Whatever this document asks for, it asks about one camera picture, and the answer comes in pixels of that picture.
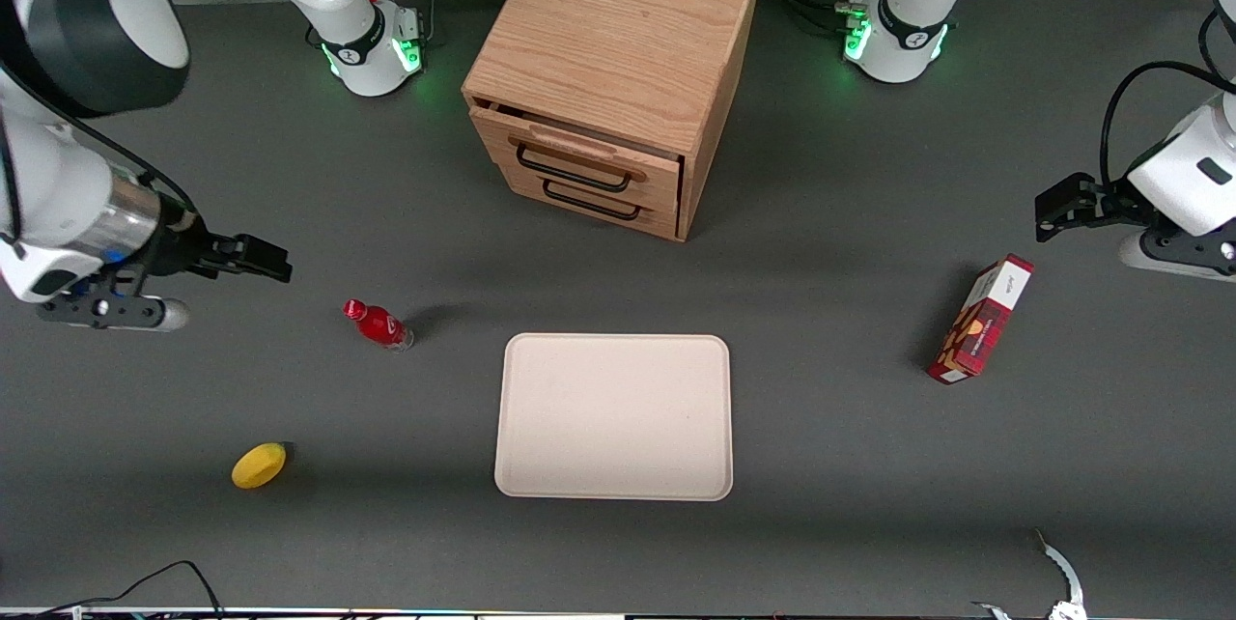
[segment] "green led light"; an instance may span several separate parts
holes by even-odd
[[[845,54],[850,59],[858,59],[863,57],[863,51],[866,49],[866,40],[871,37],[871,22],[863,20],[863,23],[858,28],[850,31],[849,38],[845,40]]]
[[[420,69],[420,43],[417,41],[400,41],[398,38],[391,38],[391,47],[394,48],[396,54],[399,57],[399,62],[403,63],[403,69],[409,74]]]
[[[932,59],[939,57],[941,48],[944,47],[944,36],[947,35],[948,35],[948,23],[944,23],[944,27],[939,30],[939,38],[936,40],[936,49],[931,52]]]
[[[326,49],[326,43],[321,44],[323,56],[326,56],[326,62],[330,63],[330,73],[339,78],[339,67],[335,67],[335,58],[330,56],[330,51]]]

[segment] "cardboard box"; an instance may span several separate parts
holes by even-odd
[[[932,379],[952,385],[983,373],[1033,272],[1033,264],[1009,254],[980,273],[944,338],[944,347],[927,368]]]

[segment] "yellow lemon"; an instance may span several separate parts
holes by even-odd
[[[279,474],[287,461],[282,443],[256,445],[232,467],[232,483],[240,489],[261,488]]]

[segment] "open drawer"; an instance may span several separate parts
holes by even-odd
[[[489,158],[503,172],[527,172],[550,182],[551,193],[586,193],[625,203],[622,210],[675,215],[681,165],[675,158],[641,153],[578,131],[548,126],[513,114],[473,105],[468,115]]]

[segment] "beige tray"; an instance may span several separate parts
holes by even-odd
[[[729,348],[713,335],[515,335],[493,479],[510,496],[724,498]]]

